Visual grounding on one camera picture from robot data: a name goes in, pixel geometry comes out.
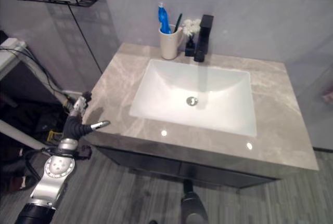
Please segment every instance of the white sink basin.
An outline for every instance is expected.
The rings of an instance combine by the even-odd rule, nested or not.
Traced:
[[[131,116],[256,136],[250,74],[150,60]]]

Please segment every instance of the faucet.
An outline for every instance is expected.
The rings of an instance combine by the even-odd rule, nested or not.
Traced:
[[[208,52],[208,41],[210,30],[212,29],[214,16],[203,15],[200,23],[200,32],[196,53],[194,55],[195,62],[204,62],[204,56]]]

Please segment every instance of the vanity cabinet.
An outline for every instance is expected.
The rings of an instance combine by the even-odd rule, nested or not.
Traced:
[[[99,146],[96,148],[115,163],[122,166],[215,185],[245,188],[276,180],[275,178],[203,166],[154,155]]]

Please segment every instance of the white cup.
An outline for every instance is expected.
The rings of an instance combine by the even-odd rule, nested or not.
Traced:
[[[183,28],[179,27],[177,32],[173,33],[175,27],[175,25],[170,25],[171,34],[162,33],[159,29],[161,54],[163,59],[170,60],[176,58],[178,48],[184,39]]]

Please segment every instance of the countertop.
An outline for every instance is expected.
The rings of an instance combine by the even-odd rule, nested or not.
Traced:
[[[276,178],[318,170],[283,63],[206,55],[204,65],[250,73],[257,136],[248,137],[130,116],[150,59],[162,60],[159,48],[121,45],[92,90],[84,115],[85,123],[111,121],[87,137],[92,144]],[[198,65],[184,53],[170,62]]]

